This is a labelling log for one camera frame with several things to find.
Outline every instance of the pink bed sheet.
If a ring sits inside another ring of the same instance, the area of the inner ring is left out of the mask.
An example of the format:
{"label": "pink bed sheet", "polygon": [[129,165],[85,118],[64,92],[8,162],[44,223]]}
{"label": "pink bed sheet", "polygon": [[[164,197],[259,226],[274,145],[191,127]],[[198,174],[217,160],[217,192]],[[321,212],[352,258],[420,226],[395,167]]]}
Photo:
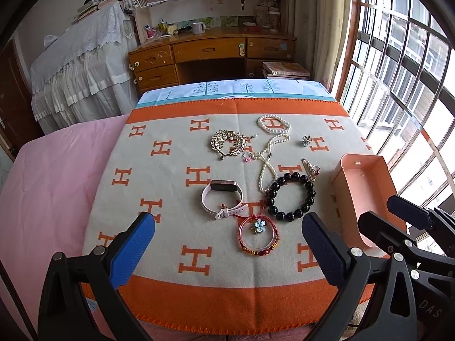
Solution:
{"label": "pink bed sheet", "polygon": [[[0,260],[37,329],[49,261],[57,251],[82,254],[88,217],[107,160],[128,116],[76,124],[27,143],[0,194]],[[0,298],[10,299],[0,286]],[[6,301],[11,309],[14,304]],[[13,317],[17,312],[10,310]],[[147,324],[156,341],[224,341]],[[310,327],[231,341],[300,341]]]}

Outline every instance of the window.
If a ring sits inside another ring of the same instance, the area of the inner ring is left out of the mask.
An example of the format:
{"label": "window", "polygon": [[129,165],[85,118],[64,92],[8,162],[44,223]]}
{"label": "window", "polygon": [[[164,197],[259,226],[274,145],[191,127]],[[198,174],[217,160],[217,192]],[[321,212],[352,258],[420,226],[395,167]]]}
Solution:
{"label": "window", "polygon": [[384,157],[398,193],[434,208],[454,198],[455,52],[419,0],[361,5],[341,103]]}

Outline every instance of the orange blanket border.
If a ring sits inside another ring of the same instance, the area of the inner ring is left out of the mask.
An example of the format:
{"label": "orange blanket border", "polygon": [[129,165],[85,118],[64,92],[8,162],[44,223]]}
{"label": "orange blanket border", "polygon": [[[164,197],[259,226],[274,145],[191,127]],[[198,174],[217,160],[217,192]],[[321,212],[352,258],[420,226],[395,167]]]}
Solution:
{"label": "orange blanket border", "polygon": [[211,99],[134,109],[127,124],[213,114],[298,114],[348,117],[337,101],[280,98]]}
{"label": "orange blanket border", "polygon": [[[95,300],[90,286],[82,286],[85,295]],[[118,290],[141,321],[216,335],[258,335],[305,326],[321,318],[337,293],[325,279],[274,287],[218,288],[137,275]],[[373,285],[366,287],[361,302],[370,298],[372,290]]]}

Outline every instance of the curtain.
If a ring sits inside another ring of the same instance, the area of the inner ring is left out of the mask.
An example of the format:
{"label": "curtain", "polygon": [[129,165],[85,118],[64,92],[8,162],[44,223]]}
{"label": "curtain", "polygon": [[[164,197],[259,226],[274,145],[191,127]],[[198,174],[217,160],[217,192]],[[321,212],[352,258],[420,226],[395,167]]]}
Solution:
{"label": "curtain", "polygon": [[348,32],[351,0],[286,0],[286,31],[297,38],[295,60],[331,91]]}

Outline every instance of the red string bracelet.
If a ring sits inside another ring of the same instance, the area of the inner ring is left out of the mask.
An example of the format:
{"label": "red string bracelet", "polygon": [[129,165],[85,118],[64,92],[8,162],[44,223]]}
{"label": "red string bracelet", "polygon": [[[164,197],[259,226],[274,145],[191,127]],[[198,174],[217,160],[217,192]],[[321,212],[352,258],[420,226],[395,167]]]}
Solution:
{"label": "red string bracelet", "polygon": [[[245,217],[239,217],[239,218],[244,218],[244,221],[242,222],[242,224],[240,225],[240,227],[238,227],[238,242],[240,243],[240,246],[242,247],[242,250],[246,253],[249,253],[251,255],[259,255],[259,256],[264,256],[264,255],[267,255],[267,254],[270,254],[270,252],[275,248],[277,247],[278,245],[278,241],[280,240],[280,235],[278,233],[278,229],[277,229],[277,226],[275,225],[274,221],[271,220],[269,217],[266,217],[264,215],[250,215],[249,217],[245,218]],[[242,239],[242,232],[243,232],[243,229],[245,227],[245,225],[249,222],[252,222],[254,220],[257,220],[257,219],[260,219],[260,220],[263,220],[263,221],[266,221],[272,228],[272,231],[273,231],[273,238],[272,240],[270,241],[270,243],[260,249],[253,249],[253,248],[249,248],[248,246],[246,246],[245,242],[243,241]]]}

